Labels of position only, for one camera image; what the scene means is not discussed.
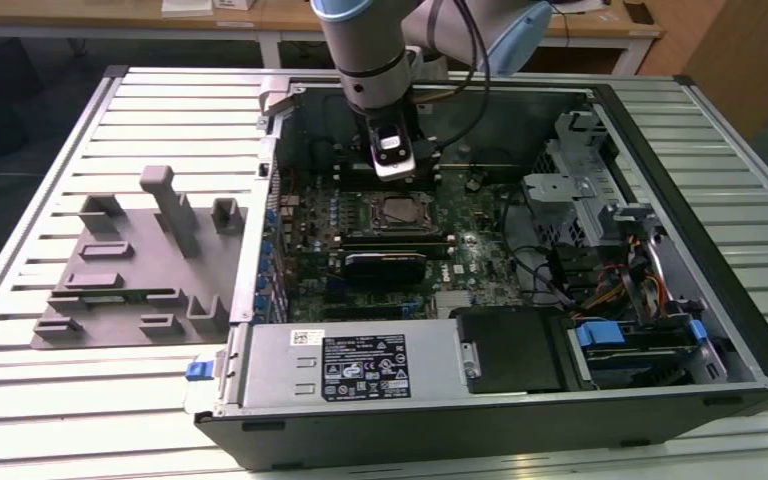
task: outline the warning label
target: warning label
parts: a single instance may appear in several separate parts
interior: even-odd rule
[[[411,397],[404,335],[325,337],[321,359],[325,401]]]

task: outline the metal bracket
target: metal bracket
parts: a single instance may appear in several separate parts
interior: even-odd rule
[[[624,206],[607,205],[605,211],[612,215],[612,220],[616,222],[641,223],[653,218],[653,208],[641,203],[631,203]]]
[[[537,202],[571,202],[595,197],[595,189],[585,179],[575,179],[559,173],[536,173],[523,179],[529,198]]]
[[[260,111],[272,116],[292,107],[290,79],[285,75],[269,75],[260,84]]]

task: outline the red wire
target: red wire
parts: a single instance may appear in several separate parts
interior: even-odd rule
[[[597,275],[597,285],[600,285],[603,283],[603,276],[607,274],[607,272],[609,270],[613,270],[616,268],[621,268],[625,267],[627,265],[619,263],[616,265],[607,265],[605,267],[603,267],[603,270],[600,271],[600,274]]]

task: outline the metal grating surface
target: metal grating surface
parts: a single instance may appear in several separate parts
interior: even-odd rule
[[[735,150],[711,114],[671,79],[524,78],[613,85],[768,319],[768,170],[760,161]],[[28,348],[34,318],[81,231],[72,215],[85,194],[122,192],[124,207],[149,205],[137,174],[160,162],[176,170],[174,188],[189,193],[193,206],[228,194],[242,205],[248,201],[260,151],[260,80],[261,74],[246,70],[133,68],[122,82],[105,81],[94,97],[92,105],[106,112],[77,126],[86,140],[73,151],[65,146],[64,169],[53,167],[41,186],[40,195],[50,189],[48,208],[22,248],[12,240],[18,252],[12,263],[0,260],[6,273],[0,281],[0,480],[194,474],[204,480],[768,476],[768,412],[713,422],[653,447],[250,474],[182,411],[185,365],[221,345]]]

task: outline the black cable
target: black cable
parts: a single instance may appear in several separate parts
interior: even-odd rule
[[[517,258],[515,251],[512,250],[511,246],[508,245],[508,238],[507,238],[507,231],[505,231],[505,220],[508,217],[508,209],[509,209],[511,204],[512,204],[512,198],[513,198],[513,195],[509,196],[509,198],[505,202],[505,207],[503,208],[503,218],[500,219],[500,231],[503,234],[503,250],[505,251],[505,254],[508,255],[508,257],[515,261],[517,266],[520,268],[523,268],[523,270],[529,275],[532,275],[533,280],[537,280],[539,282],[541,282],[544,284],[544,286],[549,289],[549,293],[552,293],[556,296],[556,298],[559,299],[559,302],[561,302],[561,304],[567,308],[579,311],[581,309],[580,309],[579,305],[576,304],[576,302],[568,298],[568,296],[559,290],[559,288],[556,288],[556,285],[553,285],[553,282],[547,277],[544,277],[544,275],[541,275],[536,269],[533,269],[529,265],[527,265],[523,262],[523,260],[520,260]]]
[[[539,265],[535,268],[535,271],[539,272],[541,270],[541,268],[547,267],[549,269],[549,263],[543,263],[541,265]],[[521,290],[520,293],[529,293],[529,298],[527,299],[527,302],[529,302],[529,306],[532,307],[555,307],[559,305],[559,301],[555,301],[552,303],[548,302],[536,302],[535,301],[535,295],[539,293],[551,293],[547,292],[544,290],[539,290],[539,282],[537,282],[537,277],[532,277],[532,290]]]
[[[547,2],[547,4],[551,6],[553,10],[556,10],[556,13],[561,15],[561,21],[565,24],[565,48],[568,48],[571,46],[571,29],[568,28],[568,14],[564,13],[561,10],[559,10],[559,7],[553,5],[553,2]]]
[[[479,124],[479,121],[485,115],[485,111],[488,110],[488,103],[491,101],[491,62],[488,60],[488,49],[485,48],[485,41],[481,38],[479,25],[476,25],[476,19],[473,18],[473,14],[469,12],[467,3],[464,3],[464,0],[452,0],[452,1],[455,2],[455,6],[457,7],[459,12],[461,13],[464,22],[469,25],[468,33],[471,36],[471,41],[479,46],[479,53],[481,53],[485,80],[483,85],[481,105],[479,106],[479,112],[476,113],[473,120],[467,124],[467,126],[461,129],[461,131],[456,133],[449,140],[439,144],[437,148],[440,150],[445,149],[448,146],[451,146],[453,143],[461,140],[461,138],[464,138],[464,136],[471,132],[471,130]]]
[[[467,32],[469,33],[471,27],[469,23],[467,22],[467,18],[461,15],[461,19],[464,20],[464,27],[467,28]],[[444,93],[433,93],[427,95],[425,97],[417,97],[413,99],[413,103],[431,103],[444,100],[447,98],[455,97],[459,93],[464,91],[464,89],[469,86],[469,83],[473,80],[473,75],[476,74],[476,68],[479,65],[479,48],[476,47],[476,42],[471,41],[471,61],[469,61],[469,70],[467,72],[467,77],[464,77],[464,81],[459,84],[455,89],[445,91]]]

